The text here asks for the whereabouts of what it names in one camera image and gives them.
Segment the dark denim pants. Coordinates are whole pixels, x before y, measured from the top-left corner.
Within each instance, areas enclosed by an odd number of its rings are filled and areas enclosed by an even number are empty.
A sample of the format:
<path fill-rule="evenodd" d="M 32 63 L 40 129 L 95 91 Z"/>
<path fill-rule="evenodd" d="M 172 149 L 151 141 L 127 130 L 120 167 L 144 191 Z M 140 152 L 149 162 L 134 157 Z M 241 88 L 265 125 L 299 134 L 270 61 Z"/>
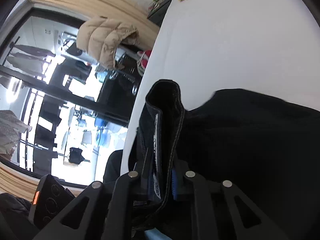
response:
<path fill-rule="evenodd" d="M 172 169 L 231 181 L 287 235 L 319 239 L 319 111 L 244 89 L 222 89 L 186 110 L 179 85 L 159 80 L 145 97 L 129 165 L 147 170 L 146 216 L 171 239 Z"/>

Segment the black controller with orange strip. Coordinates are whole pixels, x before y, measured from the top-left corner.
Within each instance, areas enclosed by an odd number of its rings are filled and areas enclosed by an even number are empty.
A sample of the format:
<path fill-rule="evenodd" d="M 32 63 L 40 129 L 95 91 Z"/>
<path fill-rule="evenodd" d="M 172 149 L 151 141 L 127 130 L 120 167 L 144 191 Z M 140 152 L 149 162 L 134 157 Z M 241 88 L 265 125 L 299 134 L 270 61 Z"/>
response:
<path fill-rule="evenodd" d="M 39 230 L 43 229 L 74 198 L 75 195 L 52 175 L 42 177 L 31 202 L 30 222 Z"/>

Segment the beige puffer jacket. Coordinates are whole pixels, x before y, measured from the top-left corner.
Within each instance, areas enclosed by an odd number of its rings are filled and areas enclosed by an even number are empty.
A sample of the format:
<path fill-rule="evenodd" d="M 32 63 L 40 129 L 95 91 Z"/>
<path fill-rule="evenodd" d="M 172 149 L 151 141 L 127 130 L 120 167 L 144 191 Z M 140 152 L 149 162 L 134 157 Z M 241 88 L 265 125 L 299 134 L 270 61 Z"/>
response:
<path fill-rule="evenodd" d="M 117 69 L 115 55 L 124 43 L 138 43 L 138 29 L 113 18 L 95 17 L 83 23 L 78 31 L 76 47 L 98 61 L 105 69 Z"/>

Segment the white bed mattress sheet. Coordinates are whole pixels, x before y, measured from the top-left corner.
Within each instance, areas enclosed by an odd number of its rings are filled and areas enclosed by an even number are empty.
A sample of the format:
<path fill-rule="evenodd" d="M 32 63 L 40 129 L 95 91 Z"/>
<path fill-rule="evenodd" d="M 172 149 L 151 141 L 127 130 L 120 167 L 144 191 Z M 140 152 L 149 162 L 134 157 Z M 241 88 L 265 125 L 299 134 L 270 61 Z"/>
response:
<path fill-rule="evenodd" d="M 121 172 L 145 96 L 176 81 L 186 109 L 216 90 L 244 88 L 319 109 L 319 25 L 302 0 L 172 0 L 138 90 Z"/>

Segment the beige curtain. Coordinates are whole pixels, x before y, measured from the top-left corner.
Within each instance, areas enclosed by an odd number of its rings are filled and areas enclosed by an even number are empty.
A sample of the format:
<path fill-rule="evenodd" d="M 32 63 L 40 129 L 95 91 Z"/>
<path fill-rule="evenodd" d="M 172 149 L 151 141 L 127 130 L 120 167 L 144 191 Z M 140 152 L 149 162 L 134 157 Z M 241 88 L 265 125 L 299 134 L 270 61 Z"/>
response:
<path fill-rule="evenodd" d="M 134 25 L 139 32 L 139 44 L 151 49 L 159 27 L 147 19 L 143 8 L 131 0 L 31 0 L 34 3 L 70 10 L 87 18 L 105 16 Z"/>

